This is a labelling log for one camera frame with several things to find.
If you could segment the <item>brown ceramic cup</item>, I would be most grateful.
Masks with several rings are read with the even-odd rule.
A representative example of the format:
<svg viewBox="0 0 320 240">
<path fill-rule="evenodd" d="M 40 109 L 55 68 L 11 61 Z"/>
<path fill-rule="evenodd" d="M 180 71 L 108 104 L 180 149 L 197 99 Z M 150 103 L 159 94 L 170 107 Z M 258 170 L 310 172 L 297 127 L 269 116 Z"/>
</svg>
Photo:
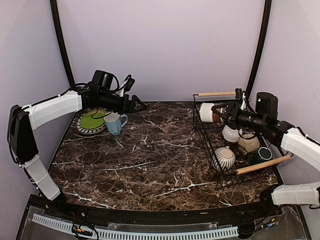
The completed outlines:
<svg viewBox="0 0 320 240">
<path fill-rule="evenodd" d="M 213 111 L 212 107 L 216 103 L 202 103 L 199 110 L 200 120 L 204 123 L 214 123 L 212 122 Z"/>
</svg>

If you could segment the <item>light blue mug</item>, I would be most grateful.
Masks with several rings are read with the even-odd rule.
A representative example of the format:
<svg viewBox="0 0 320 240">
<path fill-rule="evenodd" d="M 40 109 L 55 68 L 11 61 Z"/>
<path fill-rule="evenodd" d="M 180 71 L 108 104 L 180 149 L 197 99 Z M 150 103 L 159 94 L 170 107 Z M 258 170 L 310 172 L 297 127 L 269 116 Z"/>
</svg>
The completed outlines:
<svg viewBox="0 0 320 240">
<path fill-rule="evenodd" d="M 122 128 L 127 124 L 128 116 L 126 114 L 111 112 L 104 117 L 104 121 L 109 133 L 113 136 L 117 136 L 121 133 Z"/>
</svg>

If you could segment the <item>lime green plastic plate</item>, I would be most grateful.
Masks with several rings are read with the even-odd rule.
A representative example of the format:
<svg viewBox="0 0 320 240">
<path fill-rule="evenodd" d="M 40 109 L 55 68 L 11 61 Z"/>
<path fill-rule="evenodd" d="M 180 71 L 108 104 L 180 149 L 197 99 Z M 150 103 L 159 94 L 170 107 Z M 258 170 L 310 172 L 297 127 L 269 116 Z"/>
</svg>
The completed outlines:
<svg viewBox="0 0 320 240">
<path fill-rule="evenodd" d="M 104 120 L 105 114 L 103 111 L 87 113 L 80 119 L 80 126 L 86 130 L 102 128 L 106 125 Z"/>
</svg>

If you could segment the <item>dark green cup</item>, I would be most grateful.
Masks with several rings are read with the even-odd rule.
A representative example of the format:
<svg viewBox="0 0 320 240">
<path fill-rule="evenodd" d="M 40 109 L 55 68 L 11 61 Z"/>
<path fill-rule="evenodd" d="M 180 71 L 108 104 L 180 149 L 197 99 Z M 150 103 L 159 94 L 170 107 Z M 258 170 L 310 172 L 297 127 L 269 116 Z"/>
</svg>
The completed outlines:
<svg viewBox="0 0 320 240">
<path fill-rule="evenodd" d="M 260 147 L 252 156 L 250 160 L 251 165 L 257 165 L 260 163 L 267 162 L 271 160 L 273 157 L 273 154 L 271 150 L 267 147 Z"/>
</svg>

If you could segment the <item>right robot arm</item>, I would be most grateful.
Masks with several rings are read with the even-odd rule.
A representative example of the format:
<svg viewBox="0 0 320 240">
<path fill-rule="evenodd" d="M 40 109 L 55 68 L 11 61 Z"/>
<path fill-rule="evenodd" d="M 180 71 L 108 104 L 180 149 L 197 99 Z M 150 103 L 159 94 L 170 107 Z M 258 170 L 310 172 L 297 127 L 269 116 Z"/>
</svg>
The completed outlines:
<svg viewBox="0 0 320 240">
<path fill-rule="evenodd" d="M 304 160 L 315 169 L 320 168 L 320 144 L 305 134 L 300 127 L 278 120 L 278 99 L 274 95 L 259 96 L 255 111 L 243 109 L 244 100 L 213 104 L 208 109 L 212 122 L 224 122 L 233 130 L 253 129 L 275 147 L 281 148 Z M 255 213 L 266 217 L 275 205 L 320 205 L 320 183 L 279 185 L 273 189 L 271 198 L 266 197 L 255 205 Z"/>
</svg>

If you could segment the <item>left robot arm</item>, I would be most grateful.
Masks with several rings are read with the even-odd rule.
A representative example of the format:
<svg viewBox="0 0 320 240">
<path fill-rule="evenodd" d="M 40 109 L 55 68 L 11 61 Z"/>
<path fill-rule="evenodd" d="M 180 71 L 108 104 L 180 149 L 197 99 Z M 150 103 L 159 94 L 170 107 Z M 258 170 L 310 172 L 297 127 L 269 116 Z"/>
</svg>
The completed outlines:
<svg viewBox="0 0 320 240">
<path fill-rule="evenodd" d="M 10 109 L 7 142 L 11 157 L 24 169 L 32 184 L 52 202 L 50 208 L 60 218 L 67 218 L 71 208 L 59 199 L 64 194 L 40 159 L 34 131 L 62 116 L 93 107 L 119 114 L 138 113 L 147 108 L 136 95 L 120 96 L 78 86 L 41 102 L 24 107 L 14 105 Z"/>
</svg>

